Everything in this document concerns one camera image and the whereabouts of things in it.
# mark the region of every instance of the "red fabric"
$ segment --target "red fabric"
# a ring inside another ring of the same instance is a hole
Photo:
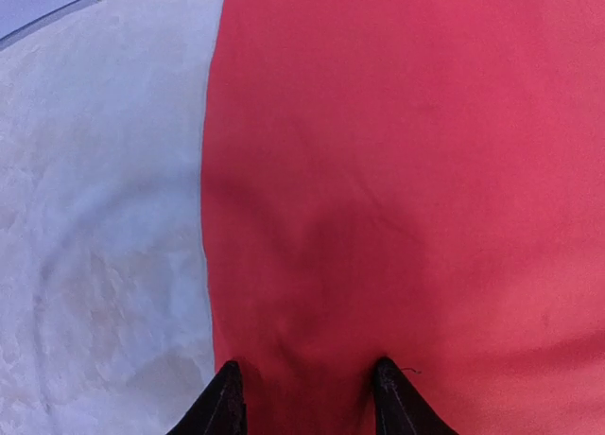
[[[202,216],[251,434],[605,433],[605,0],[226,0]]]

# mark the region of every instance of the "cloth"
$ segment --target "cloth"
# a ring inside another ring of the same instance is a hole
[[[605,433],[605,0],[226,0],[201,171],[250,433]],[[291,422],[295,421],[294,431]]]

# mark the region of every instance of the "red cloth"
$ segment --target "red cloth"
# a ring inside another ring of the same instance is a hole
[[[605,0],[226,0],[202,217],[251,434],[605,433]]]

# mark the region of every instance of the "smudged white surface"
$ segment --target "smudged white surface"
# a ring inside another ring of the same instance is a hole
[[[0,52],[0,433],[165,433],[212,377],[221,5],[107,0]]]

